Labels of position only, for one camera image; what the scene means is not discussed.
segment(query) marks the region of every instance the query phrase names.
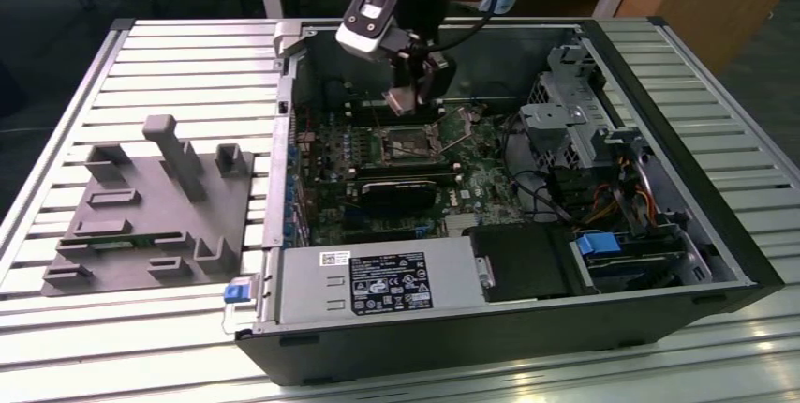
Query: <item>aluminum slat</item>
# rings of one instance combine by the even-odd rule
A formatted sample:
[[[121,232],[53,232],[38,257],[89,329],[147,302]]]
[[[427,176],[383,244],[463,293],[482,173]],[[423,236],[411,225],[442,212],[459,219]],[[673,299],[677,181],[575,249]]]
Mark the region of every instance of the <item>aluminum slat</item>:
[[[619,43],[615,44],[615,50],[622,53],[622,57],[625,53],[674,53],[666,42]]]
[[[705,90],[705,85],[702,82],[693,76],[690,77],[669,77],[669,78],[657,78],[647,77],[638,79],[641,85],[647,91],[661,91],[661,90]]]
[[[202,284],[165,289],[143,289],[137,291],[117,291],[90,293],[86,295],[66,295],[58,298],[30,297],[25,299],[0,301],[0,315],[25,315],[38,312],[58,312],[66,309],[102,308],[131,303],[162,301],[186,301],[222,295],[225,283]]]
[[[738,213],[735,216],[749,234],[766,231],[800,231],[800,209],[754,211]]]
[[[800,231],[755,233],[751,239],[761,248],[769,246],[800,246]]]
[[[771,159],[762,152],[705,153],[694,155],[694,159],[705,172],[773,168]]]
[[[103,92],[97,96],[91,107],[201,105],[205,103],[274,101],[274,93],[274,87]]]
[[[274,50],[267,47],[122,50],[115,61],[117,63],[129,63],[222,59],[274,59]]]
[[[674,53],[627,53],[622,54],[622,58],[631,66],[683,64],[683,60]]]
[[[647,77],[693,77],[690,68],[681,65],[674,66],[630,66],[630,70],[637,78]]]
[[[275,73],[238,73],[230,75],[161,75],[151,77],[111,77],[102,82],[103,91],[157,91],[167,89],[205,89],[213,87],[274,86]]]
[[[85,124],[142,123],[149,115],[170,114],[177,122],[222,119],[249,119],[273,117],[274,103],[231,103],[227,105],[199,106],[143,106],[137,108],[105,108],[90,110]]]
[[[613,105],[623,105],[619,96],[615,92],[606,91],[606,96]],[[713,94],[702,90],[693,89],[675,89],[675,90],[650,90],[649,97],[651,101],[658,105],[693,105],[693,104],[715,104],[715,97]]]
[[[671,120],[711,120],[729,119],[730,113],[719,105],[669,106],[658,108],[663,116]],[[617,113],[622,120],[631,120],[630,112],[623,107],[617,107]]]
[[[693,153],[709,153],[727,150],[757,150],[758,145],[751,136],[702,136],[685,138],[683,144]]]
[[[619,21],[606,21],[599,22],[599,26],[602,27],[602,31],[606,34],[615,33],[617,31],[623,32],[646,32],[651,33],[651,25],[649,22],[619,22]]]
[[[615,32],[607,33],[610,42],[625,43],[625,42],[663,42],[663,37],[649,30],[647,32]]]
[[[263,19],[185,19],[175,21],[135,21],[135,26],[142,25],[274,25],[274,21]]]
[[[194,73],[238,73],[271,70],[270,59],[229,61],[171,61],[166,63],[118,63],[110,67],[109,76],[186,75]]]
[[[271,36],[129,37],[125,49],[271,47]]]
[[[725,192],[722,198],[734,212],[800,206],[800,192],[790,188]]]
[[[270,35],[274,33],[274,24],[241,24],[241,25],[137,25],[129,30],[130,37],[161,36],[250,36]]]

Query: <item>blue tab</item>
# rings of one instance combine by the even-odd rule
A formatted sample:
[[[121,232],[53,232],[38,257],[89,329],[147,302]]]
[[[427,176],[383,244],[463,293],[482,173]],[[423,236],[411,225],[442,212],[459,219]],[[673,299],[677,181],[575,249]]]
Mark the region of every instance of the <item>blue tab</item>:
[[[618,253],[619,244],[611,232],[589,232],[577,239],[577,249],[581,255],[601,255]]]
[[[225,287],[225,303],[245,303],[250,300],[250,284],[229,284]]]

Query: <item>black cable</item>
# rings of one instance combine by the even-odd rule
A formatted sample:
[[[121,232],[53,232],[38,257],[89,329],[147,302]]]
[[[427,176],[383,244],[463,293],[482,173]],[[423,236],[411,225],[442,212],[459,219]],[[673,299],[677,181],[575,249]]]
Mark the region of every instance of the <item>black cable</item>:
[[[547,177],[547,174],[543,173],[543,172],[541,172],[541,171],[523,170],[523,171],[519,171],[519,172],[514,173],[513,174],[513,178],[515,178],[517,176],[519,176],[522,173],[529,173],[529,174],[535,175],[538,178],[542,178],[542,179]]]
[[[567,223],[570,225],[574,226],[585,226],[585,224],[582,224],[581,222],[578,222],[577,220],[574,220],[570,216],[570,214],[558,207],[557,204],[554,204],[551,201],[549,201],[547,199],[545,199],[541,195],[538,195],[535,193],[535,191],[527,189],[517,180],[515,180],[515,176],[518,174],[521,174],[521,172],[527,172],[527,171],[521,171],[515,174],[510,173],[509,170],[509,162],[506,161],[506,150],[509,148],[509,139],[510,139],[510,127],[513,127],[513,123],[515,122],[515,119],[518,118],[519,113],[514,112],[509,118],[506,119],[506,127],[503,130],[503,140],[501,142],[501,147],[499,147],[499,158],[502,160],[502,169],[505,171],[506,176],[509,177],[510,181],[515,184],[517,189],[519,189],[522,192],[525,192],[527,195],[530,195],[533,197],[533,202],[539,201],[541,203],[543,203],[554,212],[555,217],[558,218],[558,220],[561,220],[563,223]]]
[[[474,35],[474,33],[477,33],[479,31],[479,29],[483,26],[486,26],[486,23],[489,23],[489,20],[490,20],[491,16],[494,15],[494,10],[497,9],[497,1],[498,0],[489,0],[489,9],[486,10],[486,14],[483,14],[483,17],[481,18],[481,20],[477,21],[477,23],[466,30],[466,33],[459,38],[457,38],[455,40],[451,40],[450,42],[441,44],[441,45],[414,44],[413,46],[410,46],[411,53],[427,54],[427,53],[433,53],[433,52],[441,52],[441,51],[449,50],[450,48],[459,45],[465,40],[467,40]]]

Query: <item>red wire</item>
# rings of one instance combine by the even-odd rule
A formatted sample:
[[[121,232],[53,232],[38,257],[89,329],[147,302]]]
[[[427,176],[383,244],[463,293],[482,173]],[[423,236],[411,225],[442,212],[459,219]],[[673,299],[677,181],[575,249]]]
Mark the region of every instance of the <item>red wire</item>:
[[[591,211],[593,211],[594,209],[597,209],[597,203],[598,203],[598,201],[597,201],[597,197],[599,197],[599,191],[601,191],[602,189],[605,189],[606,187],[609,187],[609,186],[610,186],[610,185],[599,185],[599,186],[598,186],[598,187],[594,189],[594,197],[593,197],[593,200],[594,200],[594,205],[590,207]]]

